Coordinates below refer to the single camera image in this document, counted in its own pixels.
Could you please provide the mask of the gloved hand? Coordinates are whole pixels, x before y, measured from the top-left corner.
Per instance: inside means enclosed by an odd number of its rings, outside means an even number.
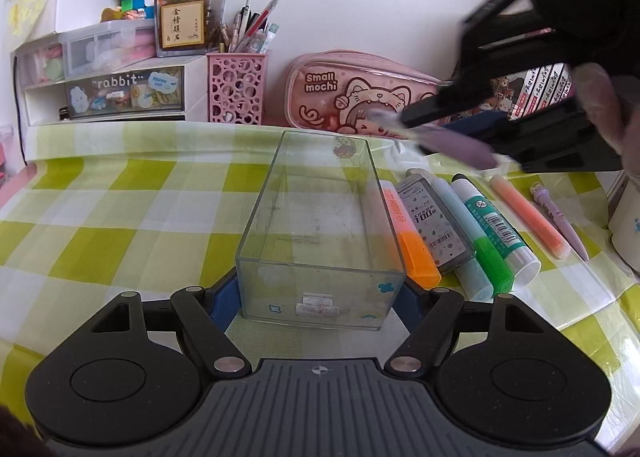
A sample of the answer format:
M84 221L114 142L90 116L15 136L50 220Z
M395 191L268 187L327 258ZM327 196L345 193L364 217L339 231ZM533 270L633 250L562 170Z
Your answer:
M574 69L575 94L589 120L616 154L622 156L623 169L639 186L639 106L623 121L622 103L606 71L597 64Z

